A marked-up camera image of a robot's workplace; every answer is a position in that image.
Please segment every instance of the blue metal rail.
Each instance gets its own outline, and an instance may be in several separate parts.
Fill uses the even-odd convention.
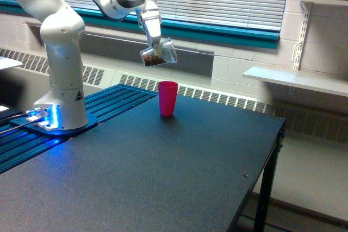
[[[151,98],[157,93],[134,87],[115,85],[85,97],[87,112],[103,123]],[[0,131],[12,128],[6,124]],[[0,173],[3,173],[50,148],[68,140],[68,137],[51,137],[26,128],[16,129],[0,136]]]

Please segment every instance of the brown contents in cup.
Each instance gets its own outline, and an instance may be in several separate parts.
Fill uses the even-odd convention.
[[[157,55],[143,54],[142,59],[144,60],[145,66],[165,64],[166,61]]]

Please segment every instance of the red cup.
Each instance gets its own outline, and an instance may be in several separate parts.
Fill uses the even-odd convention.
[[[173,116],[178,87],[178,83],[174,81],[161,81],[158,84],[159,110],[162,116]]]

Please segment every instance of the shelf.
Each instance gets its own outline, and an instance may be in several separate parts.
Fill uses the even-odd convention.
[[[7,68],[12,68],[16,66],[21,66],[23,65],[21,62],[5,58],[5,57],[0,57],[0,70],[7,69]]]
[[[244,77],[348,97],[348,79],[277,66],[253,66]]]
[[[348,1],[344,0],[297,0],[302,2],[309,2],[319,5],[339,5],[341,7],[348,7]]]

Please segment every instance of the window sill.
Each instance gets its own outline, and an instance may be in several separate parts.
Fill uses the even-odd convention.
[[[128,15],[122,22],[105,19],[99,10],[74,8],[85,23],[119,29],[141,31],[136,16]],[[0,11],[10,13],[26,13],[15,0],[0,0]],[[188,40],[204,40],[212,44],[227,43],[261,48],[276,49],[279,33],[249,30],[242,28],[211,26],[162,19],[162,34],[170,37],[182,37]]]

